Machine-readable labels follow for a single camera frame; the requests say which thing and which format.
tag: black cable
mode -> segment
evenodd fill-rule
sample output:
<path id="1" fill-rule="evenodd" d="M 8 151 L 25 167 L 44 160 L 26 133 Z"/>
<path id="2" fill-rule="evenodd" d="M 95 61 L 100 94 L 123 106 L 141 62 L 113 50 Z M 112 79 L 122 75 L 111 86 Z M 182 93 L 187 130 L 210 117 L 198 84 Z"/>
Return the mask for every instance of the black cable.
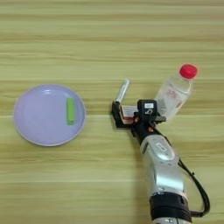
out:
<path id="1" fill-rule="evenodd" d="M 199 193 L 200 193 L 200 196 L 203 200 L 203 203 L 204 203 L 204 211 L 203 212 L 195 212 L 195 211 L 191 211 L 191 215 L 192 217 L 197 217 L 197 218 L 200 218 L 206 214 L 209 213 L 210 211 L 210 200 L 207 196 L 207 193 L 206 191 L 204 190 L 204 188 L 202 187 L 202 185 L 200 184 L 200 182 L 195 178 L 194 176 L 194 173 L 193 172 L 190 172 L 188 170 L 188 168 L 186 167 L 186 165 L 182 162 L 182 160 L 180 159 L 179 162 L 178 162 L 178 165 L 184 170 L 187 172 L 187 174 L 191 177 L 192 181 L 194 182 L 194 184 L 198 187 L 198 190 L 199 190 Z"/>

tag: green block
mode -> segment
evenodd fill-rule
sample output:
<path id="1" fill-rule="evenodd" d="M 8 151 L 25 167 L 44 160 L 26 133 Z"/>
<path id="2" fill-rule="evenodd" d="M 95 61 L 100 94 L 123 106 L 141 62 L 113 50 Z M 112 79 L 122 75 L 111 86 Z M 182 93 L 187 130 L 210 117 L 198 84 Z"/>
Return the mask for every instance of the green block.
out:
<path id="1" fill-rule="evenodd" d="M 66 123 L 74 124 L 74 98 L 66 98 Z"/>

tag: wooden table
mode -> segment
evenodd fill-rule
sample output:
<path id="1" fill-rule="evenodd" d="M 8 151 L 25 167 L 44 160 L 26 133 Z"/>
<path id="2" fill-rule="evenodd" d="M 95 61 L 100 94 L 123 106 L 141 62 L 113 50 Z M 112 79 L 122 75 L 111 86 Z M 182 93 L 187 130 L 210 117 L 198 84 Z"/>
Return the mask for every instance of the wooden table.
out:
<path id="1" fill-rule="evenodd" d="M 1 0 L 1 224 L 150 223 L 137 140 L 114 128 L 110 104 L 125 78 L 124 103 L 153 98 L 183 63 L 199 68 L 195 91 L 159 129 L 210 196 L 211 213 L 194 223 L 222 223 L 223 40 L 223 0 Z M 16 99 L 44 83 L 72 88 L 87 107 L 83 132 L 60 147 L 13 127 Z"/>

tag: water bottle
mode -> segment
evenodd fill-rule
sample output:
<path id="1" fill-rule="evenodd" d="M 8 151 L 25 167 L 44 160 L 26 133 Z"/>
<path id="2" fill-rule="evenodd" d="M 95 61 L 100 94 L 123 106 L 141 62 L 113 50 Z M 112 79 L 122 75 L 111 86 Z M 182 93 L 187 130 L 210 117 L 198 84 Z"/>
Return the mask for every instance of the water bottle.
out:
<path id="1" fill-rule="evenodd" d="M 179 74 L 172 76 L 159 89 L 155 100 L 157 110 L 166 120 L 171 120 L 184 105 L 193 91 L 193 78 L 198 69 L 193 65 L 183 65 Z"/>

